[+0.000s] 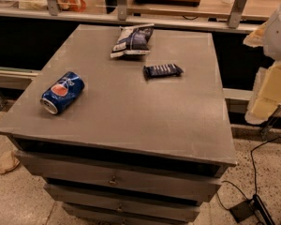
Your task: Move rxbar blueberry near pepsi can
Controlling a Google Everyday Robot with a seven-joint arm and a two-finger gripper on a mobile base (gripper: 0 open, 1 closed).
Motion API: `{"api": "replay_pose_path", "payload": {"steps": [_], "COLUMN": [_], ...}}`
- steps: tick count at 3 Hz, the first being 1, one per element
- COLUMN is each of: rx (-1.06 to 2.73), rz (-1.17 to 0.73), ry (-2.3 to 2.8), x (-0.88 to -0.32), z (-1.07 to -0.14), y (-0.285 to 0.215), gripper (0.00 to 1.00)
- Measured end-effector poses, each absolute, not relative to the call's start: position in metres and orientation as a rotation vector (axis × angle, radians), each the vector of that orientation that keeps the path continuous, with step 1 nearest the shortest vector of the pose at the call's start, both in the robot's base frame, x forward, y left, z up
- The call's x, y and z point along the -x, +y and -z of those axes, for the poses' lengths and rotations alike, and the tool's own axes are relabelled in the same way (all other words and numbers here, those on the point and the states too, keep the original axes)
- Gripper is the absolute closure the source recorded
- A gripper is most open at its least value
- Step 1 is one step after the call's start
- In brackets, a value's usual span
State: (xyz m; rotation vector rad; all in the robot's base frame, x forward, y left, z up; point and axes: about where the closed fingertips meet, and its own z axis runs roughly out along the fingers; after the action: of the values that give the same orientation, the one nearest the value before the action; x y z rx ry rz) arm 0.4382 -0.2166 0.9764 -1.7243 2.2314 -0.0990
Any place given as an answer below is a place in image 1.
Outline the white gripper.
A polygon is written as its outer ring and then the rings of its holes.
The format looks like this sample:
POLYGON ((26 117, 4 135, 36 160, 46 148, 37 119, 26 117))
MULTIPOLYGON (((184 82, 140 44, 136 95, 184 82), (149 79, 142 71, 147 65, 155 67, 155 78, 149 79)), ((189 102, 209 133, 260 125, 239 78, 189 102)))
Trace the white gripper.
POLYGON ((276 60, 269 68, 260 67, 244 119, 259 125, 269 119, 281 104, 281 5, 267 22, 244 38, 243 44, 262 47, 266 56, 276 60))

